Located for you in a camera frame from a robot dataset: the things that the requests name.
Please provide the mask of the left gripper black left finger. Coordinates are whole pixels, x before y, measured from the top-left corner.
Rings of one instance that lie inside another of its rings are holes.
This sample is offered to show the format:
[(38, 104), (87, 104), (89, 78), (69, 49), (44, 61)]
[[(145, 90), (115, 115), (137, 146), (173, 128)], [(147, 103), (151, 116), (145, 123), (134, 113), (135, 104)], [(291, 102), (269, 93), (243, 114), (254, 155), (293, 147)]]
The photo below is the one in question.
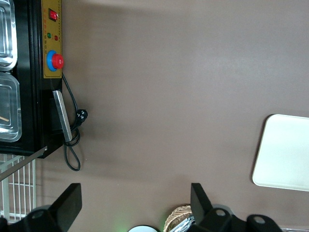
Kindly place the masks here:
[(67, 232), (82, 209), (80, 183), (70, 184), (51, 205), (37, 207), (22, 220), (0, 219), (2, 232)]

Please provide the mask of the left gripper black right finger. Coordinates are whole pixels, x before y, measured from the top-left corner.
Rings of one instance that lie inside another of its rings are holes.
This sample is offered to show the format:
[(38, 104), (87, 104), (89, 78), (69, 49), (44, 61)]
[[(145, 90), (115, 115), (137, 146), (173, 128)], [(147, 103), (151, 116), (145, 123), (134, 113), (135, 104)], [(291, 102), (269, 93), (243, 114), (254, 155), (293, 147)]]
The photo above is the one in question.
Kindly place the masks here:
[(241, 220), (222, 207), (214, 207), (200, 183), (191, 184), (191, 210), (195, 224), (192, 232), (281, 232), (271, 218), (264, 215), (249, 215)]

